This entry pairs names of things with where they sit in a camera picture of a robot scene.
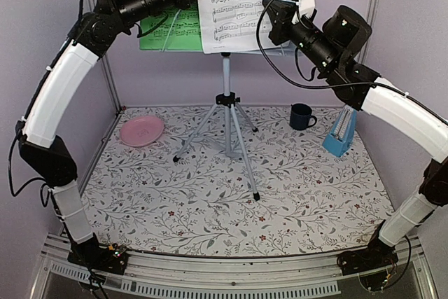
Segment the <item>white sheet music page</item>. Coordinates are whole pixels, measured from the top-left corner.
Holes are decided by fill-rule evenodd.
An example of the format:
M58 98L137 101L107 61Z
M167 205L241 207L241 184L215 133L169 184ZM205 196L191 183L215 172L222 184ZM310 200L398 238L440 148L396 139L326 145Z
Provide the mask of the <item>white sheet music page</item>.
M258 49L255 32L262 0L198 0L198 8L205 54Z

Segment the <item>green sheet music page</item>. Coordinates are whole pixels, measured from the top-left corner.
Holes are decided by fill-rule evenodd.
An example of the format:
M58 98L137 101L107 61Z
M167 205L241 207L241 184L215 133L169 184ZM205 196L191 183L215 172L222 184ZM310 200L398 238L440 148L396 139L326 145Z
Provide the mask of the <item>green sheet music page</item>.
M139 39L141 50L202 51L200 20L197 6L179 12L177 8L163 10L160 15L140 21L143 32L165 21L148 36Z

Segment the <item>light blue music stand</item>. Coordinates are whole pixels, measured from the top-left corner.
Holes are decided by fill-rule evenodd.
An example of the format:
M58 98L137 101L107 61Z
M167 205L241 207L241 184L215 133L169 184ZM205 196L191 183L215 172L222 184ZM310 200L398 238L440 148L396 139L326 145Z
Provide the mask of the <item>light blue music stand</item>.
M173 162L177 163L191 145L193 139L199 135L203 127L210 121L212 115L221 106L224 111L224 135L225 141L223 144L220 142L213 143L217 146L217 149L224 153L227 157L232 159L242 159L247 169L249 178L249 189L253 193L255 201L260 200L260 193L258 192L253 171L251 169L251 163L248 157L248 153L244 144L242 135L242 128L239 124L237 117L237 111L240 112L244 120L249 124L253 132L258 132L259 129L254 125L245 110L240 104L240 98L236 96L230 89L230 55L231 53L221 53L223 61L223 93L216 95L215 103L209 109L205 117L201 120L200 124L190 134L182 147L176 152L173 157Z

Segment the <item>blue metronome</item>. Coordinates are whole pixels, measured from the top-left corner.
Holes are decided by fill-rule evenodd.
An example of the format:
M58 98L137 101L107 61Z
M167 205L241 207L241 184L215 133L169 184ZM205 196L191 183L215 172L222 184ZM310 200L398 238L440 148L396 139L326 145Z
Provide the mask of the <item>blue metronome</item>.
M323 147L335 157L342 157L351 147L356 128L357 111L346 105L323 141Z

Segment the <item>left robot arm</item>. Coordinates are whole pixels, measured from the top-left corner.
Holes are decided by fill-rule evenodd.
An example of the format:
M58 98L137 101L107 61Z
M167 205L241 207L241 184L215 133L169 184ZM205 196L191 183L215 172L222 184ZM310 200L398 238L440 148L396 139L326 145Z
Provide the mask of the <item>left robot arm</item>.
M77 20L48 66L23 117L13 147L49 191L71 248L90 267L104 252L87 219L78 189L78 168L57 129L79 86L117 36L168 8L187 9L197 0L96 0Z

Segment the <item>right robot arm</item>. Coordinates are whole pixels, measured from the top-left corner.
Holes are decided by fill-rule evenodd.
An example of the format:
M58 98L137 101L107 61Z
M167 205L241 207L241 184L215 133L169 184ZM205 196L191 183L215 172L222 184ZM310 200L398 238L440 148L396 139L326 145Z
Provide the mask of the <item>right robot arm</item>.
M273 44L292 42L317 68L325 89L355 110L387 122L430 154L421 185L375 229L367 247L338 258L339 265L356 268L395 262L395 245L438 207L447 205L447 120L355 61L372 33L356 11L341 5L319 29L306 16L294 22L298 10L291 2L262 0L262 5L262 14L272 24Z

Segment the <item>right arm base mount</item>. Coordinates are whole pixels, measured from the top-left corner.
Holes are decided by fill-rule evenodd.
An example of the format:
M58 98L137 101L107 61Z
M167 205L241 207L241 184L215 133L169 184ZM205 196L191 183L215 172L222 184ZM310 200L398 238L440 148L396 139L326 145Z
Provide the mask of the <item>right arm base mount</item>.
M393 285L391 278L396 270L398 256L394 248L374 246L349 250L337 256L337 265L343 275L360 274L361 286L371 292L380 292Z

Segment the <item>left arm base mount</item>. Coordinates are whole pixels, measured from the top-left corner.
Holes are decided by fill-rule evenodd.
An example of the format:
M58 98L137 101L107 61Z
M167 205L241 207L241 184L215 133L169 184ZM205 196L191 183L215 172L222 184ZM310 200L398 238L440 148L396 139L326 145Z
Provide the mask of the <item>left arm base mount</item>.
M67 260L89 270L124 275L129 255L118 249L110 250L96 242L72 244Z

